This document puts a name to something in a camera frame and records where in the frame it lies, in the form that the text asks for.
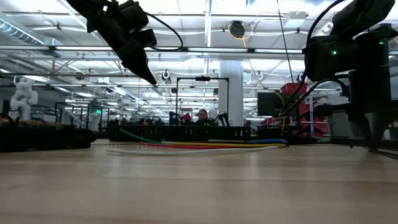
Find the humanoid robot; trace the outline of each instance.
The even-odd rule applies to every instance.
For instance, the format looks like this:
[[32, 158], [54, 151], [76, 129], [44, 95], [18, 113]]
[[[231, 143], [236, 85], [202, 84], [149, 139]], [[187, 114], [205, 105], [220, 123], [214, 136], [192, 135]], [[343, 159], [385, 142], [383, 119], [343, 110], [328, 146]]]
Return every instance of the humanoid robot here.
[[16, 91], [11, 97], [10, 112], [8, 113], [12, 119], [20, 117], [21, 121], [30, 120], [30, 106], [36, 105], [39, 100], [37, 92], [32, 89], [34, 83], [34, 80], [21, 78], [19, 83], [15, 84]]

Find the wooden table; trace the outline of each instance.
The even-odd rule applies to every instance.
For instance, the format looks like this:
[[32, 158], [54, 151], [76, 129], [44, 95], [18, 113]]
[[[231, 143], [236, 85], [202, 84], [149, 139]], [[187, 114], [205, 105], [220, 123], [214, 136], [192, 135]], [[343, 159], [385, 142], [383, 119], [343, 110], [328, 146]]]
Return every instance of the wooden table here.
[[397, 223], [398, 162], [345, 146], [184, 157], [0, 154], [0, 223]]

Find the green cable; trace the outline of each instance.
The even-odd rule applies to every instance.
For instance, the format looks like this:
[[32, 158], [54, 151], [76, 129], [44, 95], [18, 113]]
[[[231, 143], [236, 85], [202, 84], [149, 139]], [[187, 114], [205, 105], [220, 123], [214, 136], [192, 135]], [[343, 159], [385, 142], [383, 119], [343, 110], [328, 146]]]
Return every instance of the green cable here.
[[128, 136], [133, 137], [135, 139], [141, 140], [143, 142], [154, 143], [154, 144], [162, 144], [161, 142], [152, 141], [152, 140], [140, 137], [140, 136], [136, 136], [135, 134], [132, 134], [132, 133], [130, 133], [130, 132], [126, 131], [126, 130], [123, 130], [123, 129], [120, 129], [120, 132], [122, 132], [123, 134], [127, 134]]

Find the red cable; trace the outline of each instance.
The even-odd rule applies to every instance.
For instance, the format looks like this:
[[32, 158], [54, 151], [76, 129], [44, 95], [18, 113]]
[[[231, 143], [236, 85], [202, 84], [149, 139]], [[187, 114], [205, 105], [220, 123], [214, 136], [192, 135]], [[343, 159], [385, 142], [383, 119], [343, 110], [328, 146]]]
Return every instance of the red cable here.
[[146, 143], [141, 142], [144, 146], [152, 146], [152, 147], [172, 147], [175, 149], [226, 149], [230, 147], [225, 146], [175, 146], [175, 145], [168, 145], [168, 144], [154, 144], [154, 143]]

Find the column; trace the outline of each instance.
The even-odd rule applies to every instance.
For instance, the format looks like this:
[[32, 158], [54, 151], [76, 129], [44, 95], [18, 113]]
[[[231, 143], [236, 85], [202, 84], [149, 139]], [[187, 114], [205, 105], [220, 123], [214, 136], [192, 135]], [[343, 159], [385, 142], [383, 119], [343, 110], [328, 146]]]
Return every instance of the column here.
[[[229, 123], [243, 126], [243, 67], [240, 60], [221, 60], [219, 77], [229, 78]], [[227, 112], [228, 84], [220, 80], [218, 84], [218, 110]]]

